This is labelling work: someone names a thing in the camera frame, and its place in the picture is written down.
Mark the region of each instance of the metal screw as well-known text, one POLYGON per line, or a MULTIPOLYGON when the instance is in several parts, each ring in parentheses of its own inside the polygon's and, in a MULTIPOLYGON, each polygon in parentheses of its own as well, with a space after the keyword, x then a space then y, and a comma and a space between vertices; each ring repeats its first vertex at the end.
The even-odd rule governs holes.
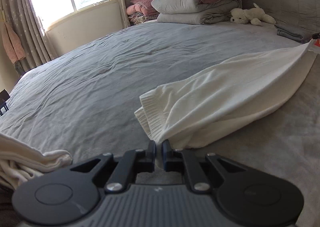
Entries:
POLYGON ((110 183, 110 184, 107 184, 107 189, 109 191, 113 191, 113 192, 120 191, 122 189, 122 184, 120 184, 120 183, 110 183))
POLYGON ((209 190, 210 185, 207 183, 196 183, 193 187, 197 191, 207 191, 209 190))

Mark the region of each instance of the knit cuff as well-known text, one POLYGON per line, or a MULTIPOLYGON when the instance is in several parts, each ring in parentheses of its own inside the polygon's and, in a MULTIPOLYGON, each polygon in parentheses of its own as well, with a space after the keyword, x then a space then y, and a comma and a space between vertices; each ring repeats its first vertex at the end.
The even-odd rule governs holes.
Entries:
POLYGON ((146 114, 143 110, 143 107, 137 109, 134 113, 136 118, 138 119, 140 125, 142 126, 144 132, 148 135, 149 139, 152 139, 151 131, 149 128, 148 120, 146 114))
POLYGON ((163 115, 163 109, 158 102, 156 95, 156 89, 151 90, 140 96, 140 101, 146 114, 148 125, 151 132, 151 139, 155 142, 160 141, 160 137, 163 133, 163 126, 165 124, 165 117, 163 115))

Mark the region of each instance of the wall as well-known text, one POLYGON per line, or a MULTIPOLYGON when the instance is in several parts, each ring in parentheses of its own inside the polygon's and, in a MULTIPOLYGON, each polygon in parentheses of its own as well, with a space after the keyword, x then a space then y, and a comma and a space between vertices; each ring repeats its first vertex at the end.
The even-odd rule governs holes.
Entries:
POLYGON ((0 34, 0 91, 6 89, 10 93, 18 80, 19 76, 4 50, 0 34))
POLYGON ((123 28, 116 0, 79 12, 49 30, 53 47, 59 56, 123 28))

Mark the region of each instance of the stuffed animal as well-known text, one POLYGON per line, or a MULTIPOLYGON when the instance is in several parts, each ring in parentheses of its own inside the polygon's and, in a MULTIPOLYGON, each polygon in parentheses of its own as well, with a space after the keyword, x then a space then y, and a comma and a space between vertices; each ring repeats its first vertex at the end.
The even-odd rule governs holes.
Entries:
POLYGON ((249 10, 231 10, 232 17, 230 21, 237 24, 247 24, 250 22, 255 26, 262 26, 261 21, 273 25, 276 23, 275 19, 270 15, 265 14, 264 10, 259 8, 257 4, 254 3, 253 5, 255 6, 255 8, 249 10))

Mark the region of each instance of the wrinkled bedsheet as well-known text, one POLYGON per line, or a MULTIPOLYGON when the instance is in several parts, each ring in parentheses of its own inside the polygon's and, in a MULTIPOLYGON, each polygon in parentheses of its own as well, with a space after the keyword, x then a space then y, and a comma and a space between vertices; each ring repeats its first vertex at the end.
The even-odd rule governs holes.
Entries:
MULTIPOLYGON (((299 45, 274 28, 221 22, 144 23, 86 44, 28 72, 11 92, 0 131, 42 152, 65 149, 74 162, 146 148, 134 111, 139 96, 230 57, 299 45)), ((295 95, 273 114, 195 150, 215 152, 297 185, 300 227, 320 226, 320 58, 295 95)), ((157 170, 138 182, 177 183, 157 170)))

